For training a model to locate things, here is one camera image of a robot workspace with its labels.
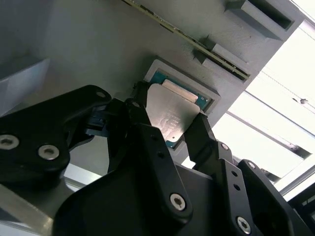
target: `black bracket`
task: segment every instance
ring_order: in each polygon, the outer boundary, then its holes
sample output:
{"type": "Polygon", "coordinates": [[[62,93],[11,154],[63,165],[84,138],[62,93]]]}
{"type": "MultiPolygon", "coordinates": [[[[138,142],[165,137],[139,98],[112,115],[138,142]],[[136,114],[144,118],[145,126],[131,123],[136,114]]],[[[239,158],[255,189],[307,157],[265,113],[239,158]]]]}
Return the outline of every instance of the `black bracket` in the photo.
{"type": "Polygon", "coordinates": [[[81,119],[103,110],[110,100],[106,91],[85,86],[0,118],[0,135],[18,140],[17,147],[0,149],[0,183],[27,188],[49,188],[58,183],[70,161],[69,146],[92,139],[84,133],[74,135],[81,119]],[[44,145],[54,148],[43,152],[57,157],[40,157],[44,145]]]}
{"type": "Polygon", "coordinates": [[[254,223],[264,235],[313,235],[258,166],[242,160],[238,168],[244,175],[254,223]]]}
{"type": "Polygon", "coordinates": [[[153,186],[154,194],[144,201],[149,207],[153,196],[157,196],[160,210],[166,219],[179,225],[189,222],[192,217],[192,205],[161,131],[151,126],[143,104],[128,99],[126,109],[130,122],[127,139],[134,143],[134,153],[140,153],[137,163],[141,182],[145,183],[143,189],[148,191],[149,186],[153,186]],[[174,207],[173,200],[178,201],[178,208],[174,207]]]}
{"type": "Polygon", "coordinates": [[[215,233],[257,235],[242,171],[233,165],[228,146],[215,139],[207,117],[198,114],[184,136],[189,157],[196,163],[194,169],[211,176],[218,185],[215,233]]]}

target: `screw hole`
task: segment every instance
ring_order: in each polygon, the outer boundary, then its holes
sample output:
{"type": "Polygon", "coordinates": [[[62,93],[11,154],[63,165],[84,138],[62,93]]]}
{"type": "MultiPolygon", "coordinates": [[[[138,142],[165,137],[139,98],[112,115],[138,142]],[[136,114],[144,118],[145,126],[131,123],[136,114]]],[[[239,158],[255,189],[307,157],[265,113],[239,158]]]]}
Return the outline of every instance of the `screw hole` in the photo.
{"type": "Polygon", "coordinates": [[[252,167],[253,169],[256,168],[255,165],[254,165],[252,162],[249,161],[248,164],[249,164],[249,166],[252,167]]]}
{"type": "Polygon", "coordinates": [[[44,153],[46,153],[48,155],[53,155],[55,152],[51,148],[47,148],[47,149],[44,150],[44,153]]]}
{"type": "Polygon", "coordinates": [[[97,92],[96,94],[97,94],[97,96],[100,96],[100,97],[105,97],[105,94],[104,94],[104,93],[102,93],[102,92],[97,92]]]}
{"type": "Polygon", "coordinates": [[[164,158],[164,154],[163,154],[162,152],[160,152],[160,151],[157,153],[157,156],[158,156],[159,158],[164,158]]]}
{"type": "Polygon", "coordinates": [[[140,105],[139,105],[138,103],[136,103],[136,102],[132,102],[132,104],[133,104],[133,106],[135,106],[135,107],[140,107],[140,105]]]}
{"type": "Polygon", "coordinates": [[[246,225],[244,222],[242,222],[241,225],[242,225],[245,229],[247,229],[247,225],[246,225]]]}
{"type": "Polygon", "coordinates": [[[153,139],[154,141],[158,140],[158,138],[155,135],[151,135],[151,139],[153,139]]]}
{"type": "Polygon", "coordinates": [[[180,200],[179,198],[175,198],[174,202],[179,206],[182,204],[182,200],[180,200]]]}
{"type": "Polygon", "coordinates": [[[241,188],[237,184],[234,184],[233,186],[237,191],[241,191],[241,188]]]}
{"type": "Polygon", "coordinates": [[[1,140],[1,144],[9,146],[9,145],[13,144],[13,140],[11,140],[11,139],[2,139],[1,140]]]}

